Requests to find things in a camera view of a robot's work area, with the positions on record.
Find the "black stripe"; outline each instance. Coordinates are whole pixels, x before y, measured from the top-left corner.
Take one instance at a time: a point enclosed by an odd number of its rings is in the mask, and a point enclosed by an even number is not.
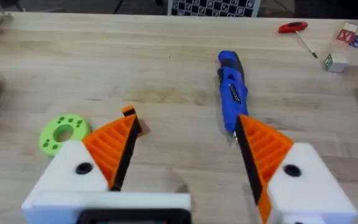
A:
[[[132,114],[136,114],[136,111],[135,111],[134,108],[123,112],[124,116],[129,116],[129,115],[132,115]],[[136,126],[136,128],[139,130],[138,134],[140,134],[142,132],[142,127],[140,126],[140,123],[139,123],[139,120],[137,119],[137,116],[136,116],[136,119],[135,119],[135,122],[134,122],[134,126]]]
[[[139,127],[140,127],[139,121],[136,118],[134,123],[132,124],[131,131],[129,133],[127,142],[125,143],[124,152],[122,153],[122,157],[121,157],[121,161],[118,166],[116,178],[114,179],[113,185],[111,187],[111,190],[113,190],[113,191],[120,191],[121,186],[124,183],[125,175],[127,173],[129,163],[131,162],[131,158],[134,153],[137,135],[140,132]]]
[[[136,113],[136,112],[135,112],[135,109],[134,109],[134,108],[123,112],[124,116],[129,116],[129,115],[135,114],[135,113]]]
[[[244,160],[244,164],[246,165],[248,179],[251,185],[252,194],[254,195],[255,204],[258,205],[260,194],[262,192],[262,184],[259,179],[254,157],[249,147],[247,136],[244,132],[244,128],[242,127],[240,116],[237,117],[236,122],[236,137],[241,149],[242,159]]]

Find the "black cable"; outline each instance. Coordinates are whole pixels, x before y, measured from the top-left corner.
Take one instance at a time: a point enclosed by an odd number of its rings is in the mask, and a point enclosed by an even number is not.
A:
[[[118,12],[119,8],[121,8],[122,2],[124,2],[124,0],[120,0],[116,6],[116,8],[114,9],[114,14]]]

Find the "wooden tabletop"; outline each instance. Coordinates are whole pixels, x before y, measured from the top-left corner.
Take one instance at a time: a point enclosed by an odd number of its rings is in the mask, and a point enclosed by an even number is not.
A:
[[[151,130],[136,142],[124,190],[187,184],[195,223],[255,224],[240,151],[223,128],[221,50],[245,66],[252,117],[310,142],[358,208],[358,49],[335,40],[344,21],[15,13],[0,34],[0,223],[24,223],[20,205],[50,159],[47,122],[83,116],[94,129],[134,105]],[[346,55],[327,73],[328,52]]]

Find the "orange object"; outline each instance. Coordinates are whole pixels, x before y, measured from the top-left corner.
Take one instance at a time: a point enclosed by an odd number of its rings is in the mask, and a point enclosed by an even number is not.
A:
[[[105,176],[109,189],[120,190],[142,129],[133,106],[122,109],[123,118],[93,131],[82,139]]]
[[[293,141],[275,129],[246,115],[239,115],[236,136],[246,165],[255,204],[263,223],[266,223],[272,205],[267,185],[280,166]]]

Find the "checkerboard pattern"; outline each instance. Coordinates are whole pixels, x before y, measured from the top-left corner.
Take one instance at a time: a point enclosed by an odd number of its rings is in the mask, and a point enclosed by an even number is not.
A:
[[[173,0],[172,15],[250,17],[255,0]]]

